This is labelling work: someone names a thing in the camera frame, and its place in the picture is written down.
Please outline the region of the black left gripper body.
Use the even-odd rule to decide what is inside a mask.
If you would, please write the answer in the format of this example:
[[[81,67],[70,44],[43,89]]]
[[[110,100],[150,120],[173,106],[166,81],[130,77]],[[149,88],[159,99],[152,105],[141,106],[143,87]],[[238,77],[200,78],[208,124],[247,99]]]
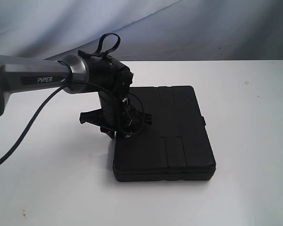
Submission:
[[[152,115],[142,108],[140,111],[133,105],[125,105],[124,110],[118,116],[114,108],[109,105],[108,109],[97,109],[80,114],[81,124],[90,123],[100,128],[102,133],[107,129],[118,132],[121,137],[131,137],[139,133],[144,124],[152,124]]]

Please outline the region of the left robot arm Piper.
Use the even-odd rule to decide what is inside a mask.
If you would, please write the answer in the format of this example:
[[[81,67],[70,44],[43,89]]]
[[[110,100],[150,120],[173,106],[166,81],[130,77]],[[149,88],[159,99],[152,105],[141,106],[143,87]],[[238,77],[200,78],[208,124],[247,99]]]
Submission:
[[[0,116],[13,93],[54,87],[69,94],[96,92],[100,109],[81,113],[80,123],[96,125],[110,137],[116,132],[129,137],[152,124],[151,115],[130,102],[132,82],[130,68],[105,53],[79,51],[60,61],[0,55]]]

